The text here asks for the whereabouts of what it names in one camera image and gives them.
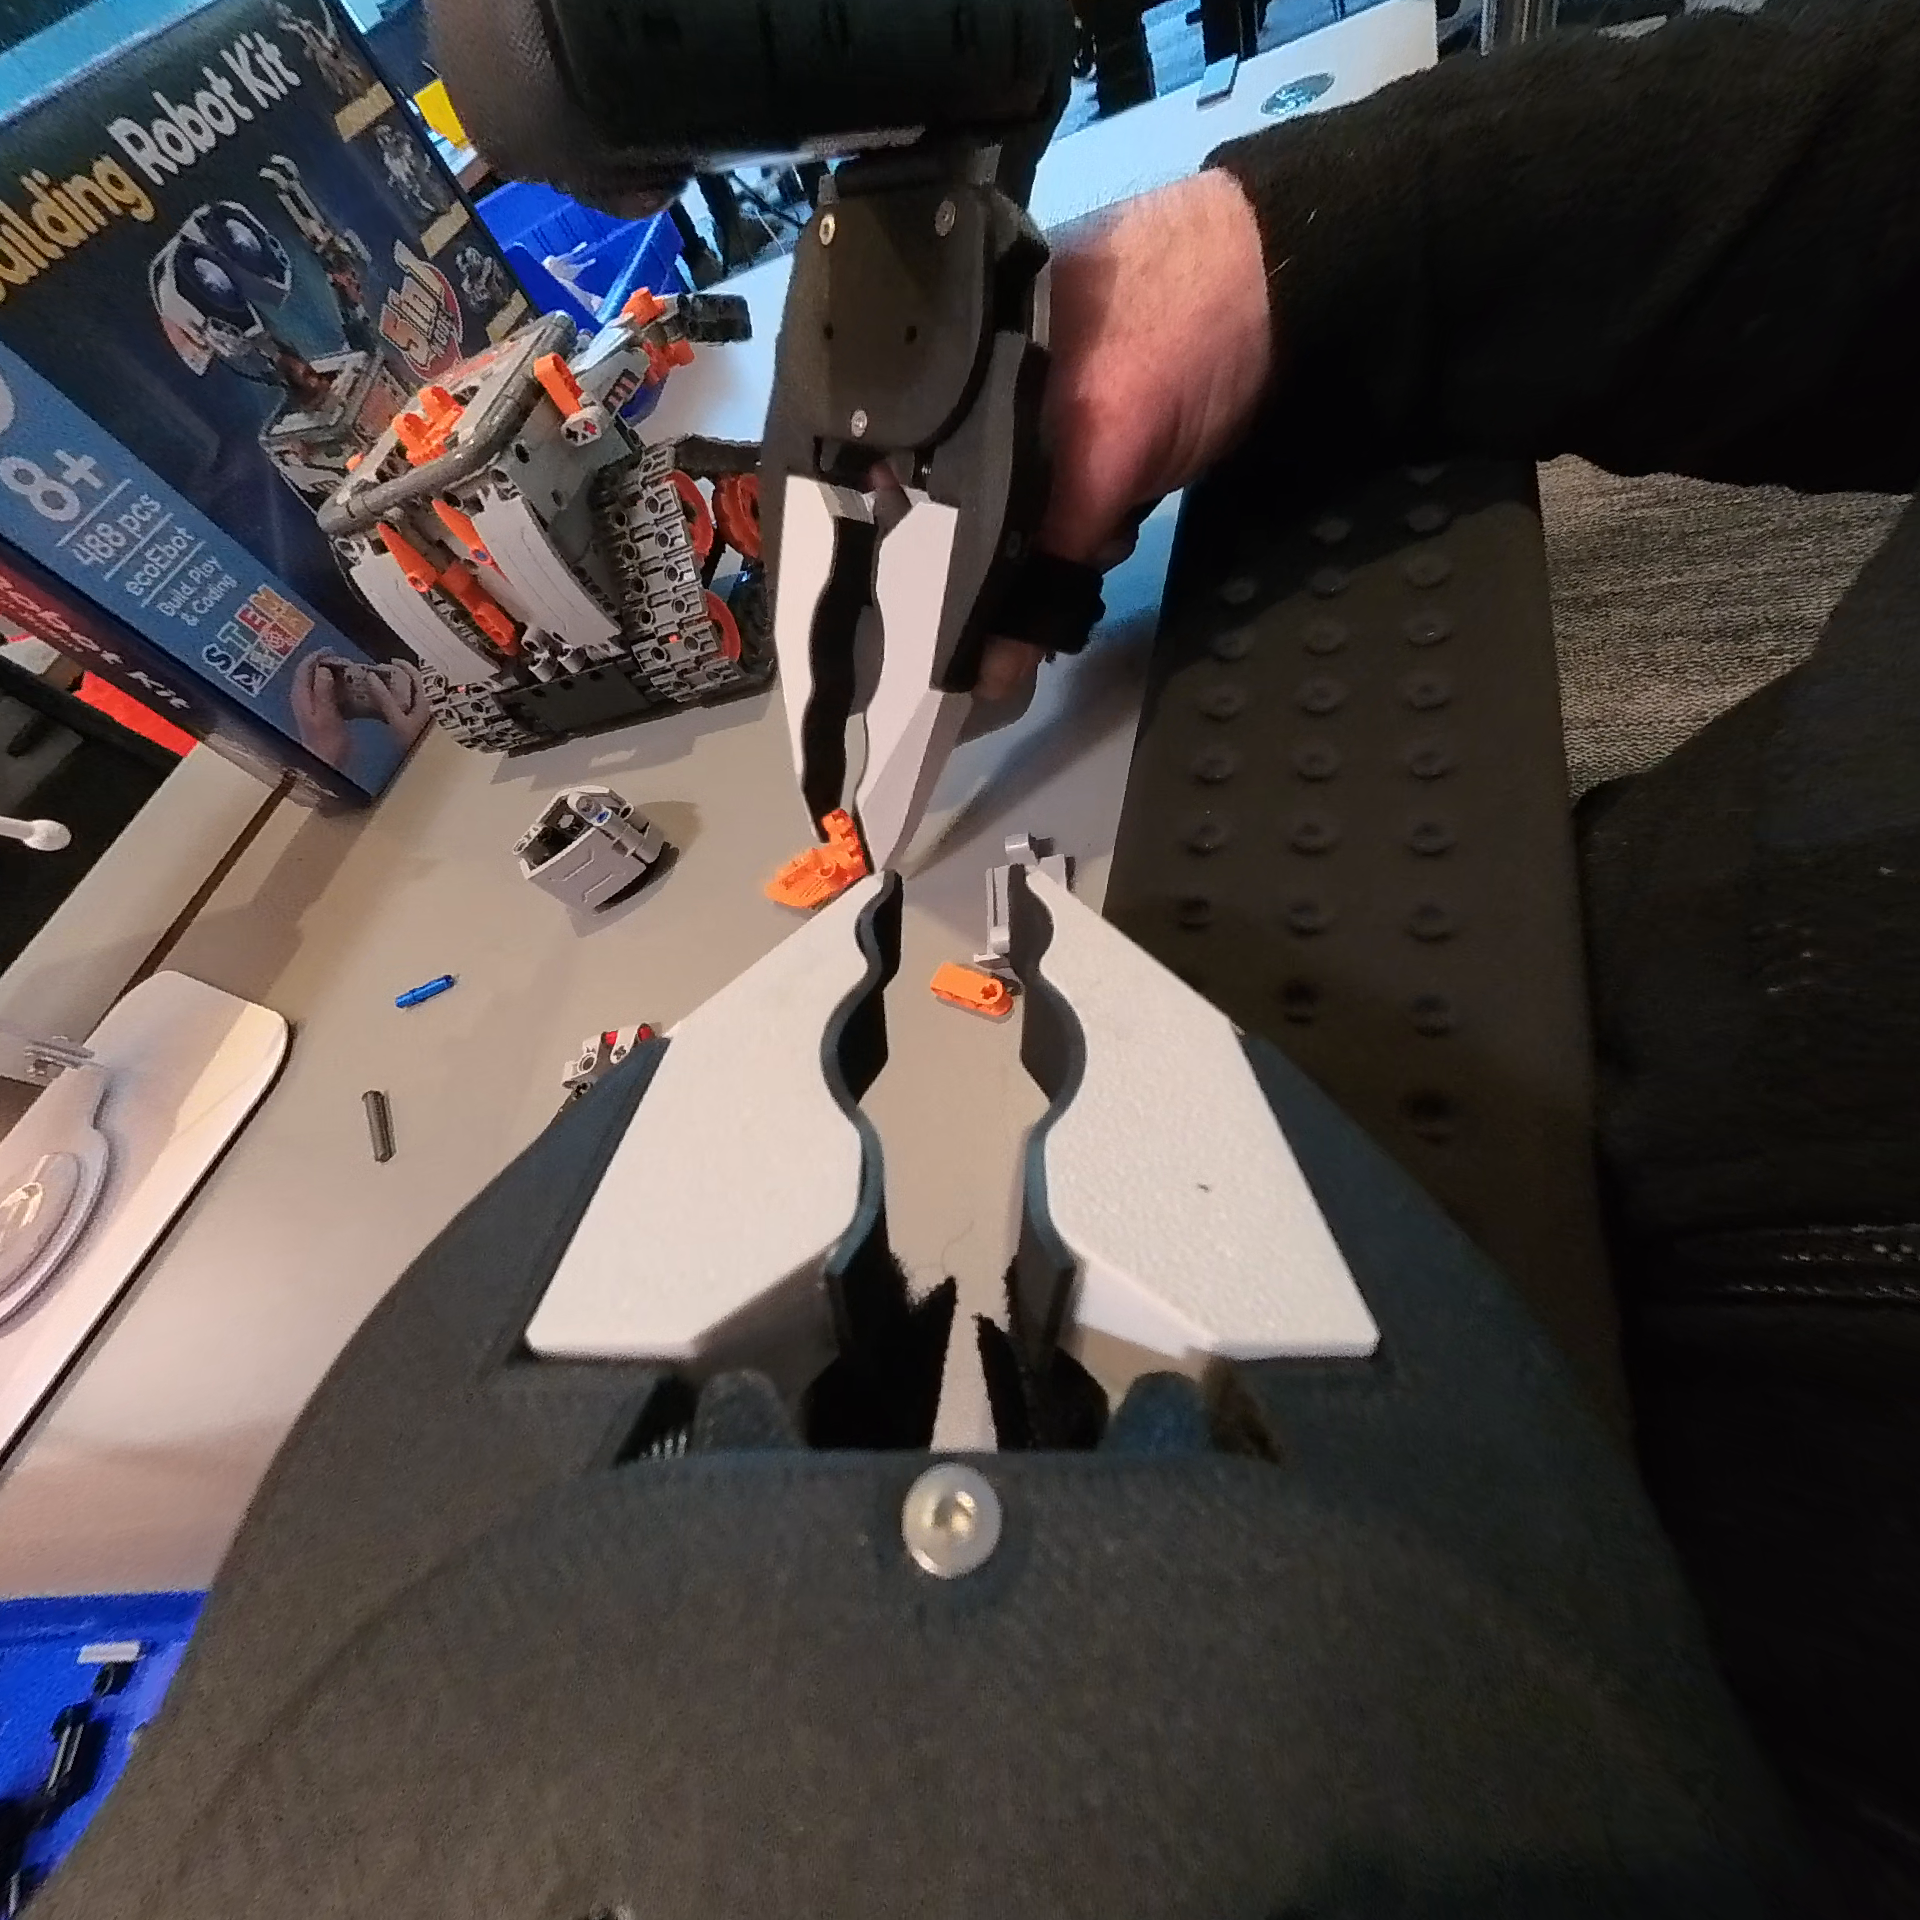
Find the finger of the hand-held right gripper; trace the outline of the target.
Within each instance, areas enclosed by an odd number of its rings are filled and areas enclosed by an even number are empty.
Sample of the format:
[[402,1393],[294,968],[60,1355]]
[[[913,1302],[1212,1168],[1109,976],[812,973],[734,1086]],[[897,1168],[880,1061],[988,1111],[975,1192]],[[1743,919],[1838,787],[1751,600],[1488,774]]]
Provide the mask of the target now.
[[776,497],[772,639],[806,825],[847,802],[847,731],[877,672],[877,491],[789,474]]
[[903,515],[877,541],[877,648],[855,782],[855,824],[872,873],[894,869],[913,839],[972,712],[967,691],[936,683],[934,663],[954,528],[954,509],[903,491]]

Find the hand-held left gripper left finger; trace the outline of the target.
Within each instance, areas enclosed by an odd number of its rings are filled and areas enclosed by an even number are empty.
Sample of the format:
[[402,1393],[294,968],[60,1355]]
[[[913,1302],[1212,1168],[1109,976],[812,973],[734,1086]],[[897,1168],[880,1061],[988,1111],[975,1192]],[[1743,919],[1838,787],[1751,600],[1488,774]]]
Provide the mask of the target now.
[[882,1246],[884,1063],[903,890],[855,882],[681,1019],[525,1326],[543,1360],[824,1370]]

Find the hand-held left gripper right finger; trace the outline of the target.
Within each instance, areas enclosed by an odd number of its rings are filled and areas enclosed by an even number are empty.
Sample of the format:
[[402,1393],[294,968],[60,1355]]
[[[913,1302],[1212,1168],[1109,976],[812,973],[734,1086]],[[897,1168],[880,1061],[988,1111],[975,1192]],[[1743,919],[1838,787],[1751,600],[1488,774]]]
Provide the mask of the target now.
[[1145,1363],[1360,1360],[1377,1326],[1231,1019],[1041,872],[1014,873],[1014,1336]]

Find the orange wing panel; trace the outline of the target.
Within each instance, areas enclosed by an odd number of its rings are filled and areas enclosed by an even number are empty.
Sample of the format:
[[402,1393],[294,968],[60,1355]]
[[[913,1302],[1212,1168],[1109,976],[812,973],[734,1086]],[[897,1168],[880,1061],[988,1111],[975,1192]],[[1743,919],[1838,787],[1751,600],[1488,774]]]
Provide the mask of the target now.
[[815,839],[782,862],[760,894],[786,912],[813,915],[877,872],[857,815],[834,808],[821,817]]

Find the grey toy brick assembly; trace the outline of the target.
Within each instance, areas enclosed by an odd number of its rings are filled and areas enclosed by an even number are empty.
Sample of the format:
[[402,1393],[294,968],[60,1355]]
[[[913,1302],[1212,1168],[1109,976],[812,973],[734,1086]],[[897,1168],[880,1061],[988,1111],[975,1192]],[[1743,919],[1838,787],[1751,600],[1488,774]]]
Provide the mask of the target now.
[[564,787],[514,843],[519,877],[584,915],[634,896],[677,855],[658,824],[607,785]]

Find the person's right forearm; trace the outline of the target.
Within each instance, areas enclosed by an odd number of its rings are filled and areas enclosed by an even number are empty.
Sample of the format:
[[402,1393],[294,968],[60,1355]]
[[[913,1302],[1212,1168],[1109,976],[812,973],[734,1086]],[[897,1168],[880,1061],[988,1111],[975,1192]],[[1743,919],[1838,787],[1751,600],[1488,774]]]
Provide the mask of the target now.
[[1914,5],[1445,63],[1216,149],[1280,401],[1366,461],[1913,494]]

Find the person's right hand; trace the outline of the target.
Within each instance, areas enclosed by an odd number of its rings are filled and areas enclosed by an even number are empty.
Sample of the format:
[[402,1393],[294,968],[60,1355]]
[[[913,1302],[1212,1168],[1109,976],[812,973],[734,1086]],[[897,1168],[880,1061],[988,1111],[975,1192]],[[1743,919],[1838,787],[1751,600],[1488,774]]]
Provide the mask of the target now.
[[1255,419],[1274,327],[1255,206],[1206,168],[1056,226],[1036,552],[1111,570]]

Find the small grey red brick piece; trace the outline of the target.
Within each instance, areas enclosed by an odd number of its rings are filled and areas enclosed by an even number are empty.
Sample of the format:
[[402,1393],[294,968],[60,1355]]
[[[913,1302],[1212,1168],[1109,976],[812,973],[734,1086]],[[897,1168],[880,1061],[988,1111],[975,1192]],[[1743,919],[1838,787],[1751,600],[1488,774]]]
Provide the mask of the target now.
[[618,1067],[634,1053],[634,1048],[656,1039],[656,1030],[647,1022],[598,1030],[590,1034],[564,1065],[560,1082],[564,1098],[581,1098],[584,1090],[590,1090],[604,1077],[607,1077],[614,1067]]

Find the tracked toy robot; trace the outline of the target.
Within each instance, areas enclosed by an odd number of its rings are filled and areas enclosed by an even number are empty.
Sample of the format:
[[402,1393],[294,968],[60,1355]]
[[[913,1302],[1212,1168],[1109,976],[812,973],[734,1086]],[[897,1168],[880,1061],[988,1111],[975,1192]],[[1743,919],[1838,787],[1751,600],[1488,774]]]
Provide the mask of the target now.
[[645,435],[671,374],[750,339],[720,294],[541,317],[346,464],[320,528],[458,744],[533,752],[772,683],[758,446]]

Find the grey flat brick piece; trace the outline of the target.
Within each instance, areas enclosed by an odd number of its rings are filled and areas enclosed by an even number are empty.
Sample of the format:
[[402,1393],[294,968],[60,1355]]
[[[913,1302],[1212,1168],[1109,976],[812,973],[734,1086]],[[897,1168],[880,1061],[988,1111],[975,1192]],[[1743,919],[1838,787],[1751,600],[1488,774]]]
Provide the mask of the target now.
[[1072,887],[1074,862],[1049,837],[1010,832],[1001,843],[1001,862],[988,869],[988,945],[974,954],[974,968],[993,975],[1013,987],[1016,985],[1010,909],[1010,877],[1014,869],[1045,873],[1062,887]]

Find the blue plastic bin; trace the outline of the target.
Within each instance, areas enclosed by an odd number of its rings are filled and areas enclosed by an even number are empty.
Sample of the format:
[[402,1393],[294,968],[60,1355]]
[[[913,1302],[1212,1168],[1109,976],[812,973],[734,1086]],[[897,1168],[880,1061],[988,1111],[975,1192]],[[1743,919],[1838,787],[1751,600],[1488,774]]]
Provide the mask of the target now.
[[170,1687],[204,1591],[1,1603],[1,1917],[25,1914]]
[[541,185],[502,184],[476,202],[537,312],[592,336],[638,291],[694,294],[671,213],[617,221]]

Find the dark perforated panel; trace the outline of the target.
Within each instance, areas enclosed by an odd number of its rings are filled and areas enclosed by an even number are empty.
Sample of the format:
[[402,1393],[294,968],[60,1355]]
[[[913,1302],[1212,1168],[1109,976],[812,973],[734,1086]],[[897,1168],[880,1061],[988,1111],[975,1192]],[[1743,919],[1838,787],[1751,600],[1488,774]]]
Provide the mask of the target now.
[[1450,1215],[1628,1439],[1534,464],[1186,494],[1103,910]]

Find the robot kit box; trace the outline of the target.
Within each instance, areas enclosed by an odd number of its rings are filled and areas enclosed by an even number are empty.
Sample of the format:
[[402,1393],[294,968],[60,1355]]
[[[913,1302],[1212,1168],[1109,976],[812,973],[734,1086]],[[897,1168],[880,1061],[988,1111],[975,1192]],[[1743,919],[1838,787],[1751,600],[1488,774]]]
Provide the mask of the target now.
[[537,310],[350,5],[4,5],[4,550],[344,802],[433,723],[320,509]]

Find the small loose brick parts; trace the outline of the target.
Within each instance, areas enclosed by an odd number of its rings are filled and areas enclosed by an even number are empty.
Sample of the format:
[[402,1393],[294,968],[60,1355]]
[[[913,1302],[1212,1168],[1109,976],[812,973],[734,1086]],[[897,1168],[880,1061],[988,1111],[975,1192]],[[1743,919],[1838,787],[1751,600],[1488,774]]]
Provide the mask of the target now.
[[64,1859],[80,1813],[111,1785],[135,1731],[128,1696],[152,1649],[143,1640],[49,1641],[4,1656],[4,1909]]

